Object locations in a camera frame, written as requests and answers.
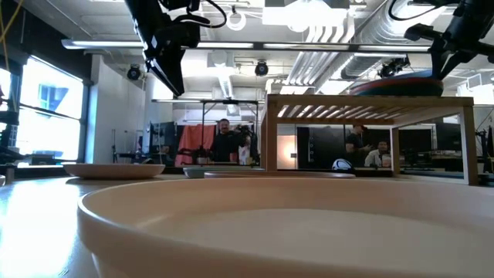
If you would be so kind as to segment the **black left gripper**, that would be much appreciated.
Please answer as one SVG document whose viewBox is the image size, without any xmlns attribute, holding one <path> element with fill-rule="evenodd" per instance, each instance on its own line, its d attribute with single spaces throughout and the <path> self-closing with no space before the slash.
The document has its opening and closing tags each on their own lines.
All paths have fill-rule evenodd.
<svg viewBox="0 0 494 278">
<path fill-rule="evenodd" d="M 147 71 L 153 73 L 173 94 L 184 93 L 181 60 L 183 46 L 195 48 L 200 42 L 199 26 L 174 22 L 161 10 L 158 0 L 125 0 L 134 29 L 143 45 Z"/>
</svg>

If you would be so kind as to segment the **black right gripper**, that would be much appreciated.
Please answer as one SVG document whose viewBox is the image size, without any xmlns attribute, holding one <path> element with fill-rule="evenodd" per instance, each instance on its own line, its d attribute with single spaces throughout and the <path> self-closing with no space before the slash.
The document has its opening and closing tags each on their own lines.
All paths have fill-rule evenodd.
<svg viewBox="0 0 494 278">
<path fill-rule="evenodd" d="M 468 63 L 478 54 L 493 61 L 493 45 L 480 42 L 493 27 L 493 0 L 428 0 L 435 8 L 457 4 L 447 29 L 433 38 L 431 78 L 446 78 L 461 63 Z"/>
</svg>

